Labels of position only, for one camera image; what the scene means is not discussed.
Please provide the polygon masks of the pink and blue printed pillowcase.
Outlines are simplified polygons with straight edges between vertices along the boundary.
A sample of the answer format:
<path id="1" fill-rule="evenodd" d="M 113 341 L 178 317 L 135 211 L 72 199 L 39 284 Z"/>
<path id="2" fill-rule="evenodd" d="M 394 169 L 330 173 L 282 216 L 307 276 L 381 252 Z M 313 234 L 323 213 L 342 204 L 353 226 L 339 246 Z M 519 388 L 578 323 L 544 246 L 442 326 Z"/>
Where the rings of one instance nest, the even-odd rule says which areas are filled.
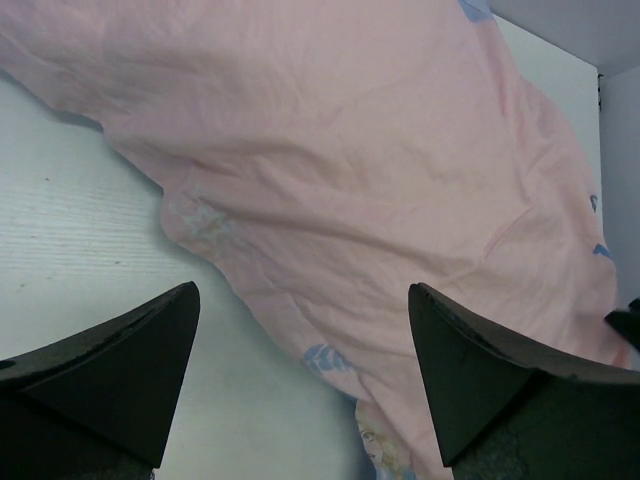
<path id="1" fill-rule="evenodd" d="M 414 283 L 630 364 L 588 161 L 483 1 L 5 1 L 1 67 L 163 189 L 167 236 L 355 400 L 381 479 L 451 475 Z"/>

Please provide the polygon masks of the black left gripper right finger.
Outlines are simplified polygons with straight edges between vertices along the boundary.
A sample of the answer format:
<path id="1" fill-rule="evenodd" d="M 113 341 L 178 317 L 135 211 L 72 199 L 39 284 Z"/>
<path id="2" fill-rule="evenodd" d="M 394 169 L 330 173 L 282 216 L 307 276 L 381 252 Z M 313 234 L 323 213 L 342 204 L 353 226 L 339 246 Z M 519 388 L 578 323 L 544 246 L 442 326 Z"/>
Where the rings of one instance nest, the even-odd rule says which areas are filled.
<path id="1" fill-rule="evenodd" d="M 413 343 L 444 466 L 457 479 L 635 479 L 639 375 L 539 343 L 425 284 Z"/>

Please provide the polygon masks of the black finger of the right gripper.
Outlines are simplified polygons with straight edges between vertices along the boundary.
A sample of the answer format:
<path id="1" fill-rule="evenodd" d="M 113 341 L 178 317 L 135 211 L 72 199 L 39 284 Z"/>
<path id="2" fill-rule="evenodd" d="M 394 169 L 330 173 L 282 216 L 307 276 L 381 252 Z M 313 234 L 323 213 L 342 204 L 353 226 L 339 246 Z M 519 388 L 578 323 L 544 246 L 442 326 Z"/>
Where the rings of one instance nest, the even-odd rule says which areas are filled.
<path id="1" fill-rule="evenodd" d="M 605 322 L 630 345 L 640 345 L 640 298 L 631 301 L 626 309 L 615 310 Z"/>

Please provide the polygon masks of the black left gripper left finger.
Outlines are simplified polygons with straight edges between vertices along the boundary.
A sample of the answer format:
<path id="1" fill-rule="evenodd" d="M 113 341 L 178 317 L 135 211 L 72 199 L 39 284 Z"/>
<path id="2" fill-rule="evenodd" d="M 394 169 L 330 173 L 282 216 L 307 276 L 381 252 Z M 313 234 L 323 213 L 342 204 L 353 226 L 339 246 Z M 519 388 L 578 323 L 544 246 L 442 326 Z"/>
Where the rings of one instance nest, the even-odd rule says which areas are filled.
<path id="1" fill-rule="evenodd" d="M 2 478 L 153 478 L 199 315 L 199 290 L 187 282 L 116 318 L 2 360 Z"/>

